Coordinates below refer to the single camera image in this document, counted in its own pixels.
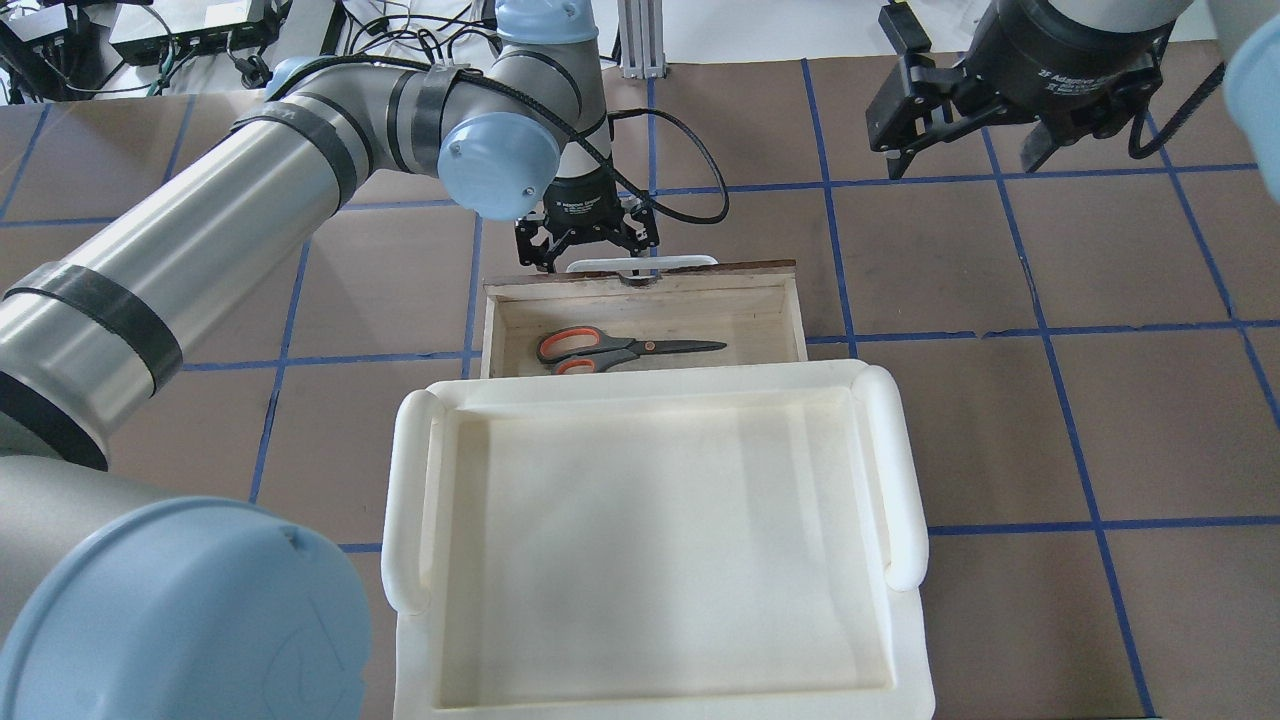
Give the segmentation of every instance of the white tray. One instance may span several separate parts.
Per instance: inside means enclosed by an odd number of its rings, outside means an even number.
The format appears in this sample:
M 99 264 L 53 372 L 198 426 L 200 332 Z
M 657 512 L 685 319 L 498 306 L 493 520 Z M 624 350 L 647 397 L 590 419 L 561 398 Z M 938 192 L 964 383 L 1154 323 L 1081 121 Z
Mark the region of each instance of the white tray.
M 396 423 L 394 717 L 927 719 L 927 556 L 881 368 L 438 383 Z

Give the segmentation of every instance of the open drawer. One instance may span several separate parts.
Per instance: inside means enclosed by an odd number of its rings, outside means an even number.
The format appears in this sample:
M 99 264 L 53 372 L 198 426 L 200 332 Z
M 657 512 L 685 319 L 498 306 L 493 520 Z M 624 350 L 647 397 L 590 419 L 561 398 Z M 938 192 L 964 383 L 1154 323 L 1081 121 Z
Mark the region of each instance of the open drawer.
M 486 281 L 485 296 L 481 378 L 549 374 L 534 354 L 538 341 L 572 325 L 728 343 L 716 352 L 644 356 L 611 372 L 808 360 L 792 261 L 671 270 L 644 287 L 612 273 L 525 275 Z
M 396 423 L 396 720 L 924 720 L 928 538 L 858 360 L 453 380 Z

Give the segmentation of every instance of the drawer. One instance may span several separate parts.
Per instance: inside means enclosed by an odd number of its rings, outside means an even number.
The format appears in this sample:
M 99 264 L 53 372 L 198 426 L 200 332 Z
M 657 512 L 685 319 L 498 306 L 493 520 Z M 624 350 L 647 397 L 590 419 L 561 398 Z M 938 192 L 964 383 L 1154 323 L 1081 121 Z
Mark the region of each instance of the drawer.
M 727 343 L 714 352 L 643 356 L 611 372 L 808 360 L 794 261 L 682 268 L 644 281 L 635 286 L 613 273 L 486 281 L 480 377 L 550 374 L 535 355 L 538 341 L 572 325 Z

